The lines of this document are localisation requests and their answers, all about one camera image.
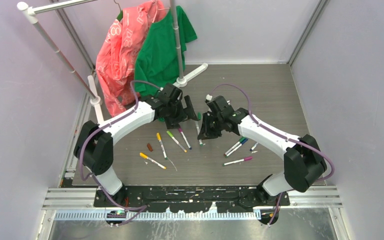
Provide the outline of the white clothes rack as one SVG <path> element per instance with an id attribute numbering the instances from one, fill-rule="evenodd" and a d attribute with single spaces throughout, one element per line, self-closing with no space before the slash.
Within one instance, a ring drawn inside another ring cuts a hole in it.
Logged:
<path id="1" fill-rule="evenodd" d="M 95 72 L 95 67 L 85 47 L 83 46 L 82 41 L 79 39 L 70 20 L 68 19 L 68 16 L 64 12 L 65 8 L 82 5 L 86 3 L 89 3 L 89 1 L 88 0 L 66 0 L 66 1 L 52 0 L 51 3 L 48 5 L 32 7 L 32 6 L 29 6 L 27 3 L 20 1 L 17 3 L 16 7 L 26 17 L 26 19 L 35 27 L 35 29 L 39 32 L 42 38 L 51 47 L 53 52 L 58 56 L 60 61 L 66 66 L 68 71 L 71 74 L 73 74 L 74 77 L 84 87 L 87 94 L 87 99 L 95 109 L 95 115 L 98 122 L 101 123 L 104 121 L 104 118 L 103 118 L 103 113 L 101 109 L 102 100 L 98 95 L 95 78 L 93 76 Z M 178 15 L 177 15 L 177 9 L 176 9 L 176 2 L 174 0 L 171 0 L 169 2 L 169 9 L 173 19 L 172 28 L 174 30 L 174 35 L 175 35 L 176 51 L 177 51 L 177 58 L 178 58 L 178 70 L 179 70 L 179 77 L 174 83 L 174 86 L 178 88 L 182 88 L 182 87 L 186 87 L 189 81 L 197 77 L 199 74 L 203 73 L 208 68 L 208 64 L 203 63 L 202 65 L 198 66 L 196 69 L 192 70 L 188 74 L 184 74 L 183 65 L 182 65 L 182 51 L 181 51 L 181 44 L 180 44 Z M 91 69 L 91 74 L 87 77 L 88 83 L 86 83 L 82 79 L 82 77 L 78 74 L 78 72 L 75 70 L 75 68 L 70 63 L 70 61 L 66 58 L 63 52 L 60 50 L 60 48 L 55 44 L 55 42 L 52 40 L 52 38 L 49 36 L 46 30 L 39 23 L 39 20 L 37 19 L 37 15 L 46 13 L 46 12 L 51 12 L 51 11 L 58 11 L 58 14 L 60 15 L 62 23 L 64 24 L 65 28 L 67 29 L 68 33 L 70 34 L 71 38 L 73 39 L 80 53 L 82 54 L 83 58 L 88 64 L 89 68 Z"/>

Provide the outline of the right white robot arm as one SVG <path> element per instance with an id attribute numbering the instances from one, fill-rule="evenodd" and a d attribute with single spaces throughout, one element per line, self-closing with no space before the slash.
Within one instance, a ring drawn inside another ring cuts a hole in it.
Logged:
<path id="1" fill-rule="evenodd" d="M 275 153 L 283 161 L 283 170 L 271 174 L 257 185 L 257 198 L 263 205 L 271 205 L 278 194 L 295 190 L 304 193 L 328 169 L 314 137 L 302 137 L 281 131 L 245 108 L 234 109 L 219 95 L 207 95 L 205 103 L 208 112 L 202 117 L 198 135 L 201 140 L 216 139 L 223 132 L 253 140 Z"/>

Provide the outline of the brown pen cap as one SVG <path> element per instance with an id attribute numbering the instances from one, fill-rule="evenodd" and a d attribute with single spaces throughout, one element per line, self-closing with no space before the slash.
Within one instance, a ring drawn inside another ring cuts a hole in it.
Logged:
<path id="1" fill-rule="evenodd" d="M 150 152 L 152 152 L 152 151 L 153 151 L 153 148 L 152 148 L 152 146 L 151 146 L 151 144 L 150 144 L 150 143 L 148 143 L 146 146 L 147 146 L 147 148 L 148 148 L 148 150 L 149 150 Z"/>

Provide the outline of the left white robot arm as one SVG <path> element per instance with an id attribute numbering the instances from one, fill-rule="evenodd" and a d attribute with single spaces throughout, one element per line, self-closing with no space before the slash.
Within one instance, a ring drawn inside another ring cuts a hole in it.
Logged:
<path id="1" fill-rule="evenodd" d="M 158 87 L 155 94 L 136 97 L 135 105 L 104 123 L 91 120 L 81 127 L 73 155 L 87 167 L 107 192 L 106 200 L 121 206 L 126 200 L 124 184 L 114 168 L 114 145 L 137 128 L 164 119 L 166 128 L 178 129 L 180 123 L 198 119 L 189 95 L 172 83 Z"/>

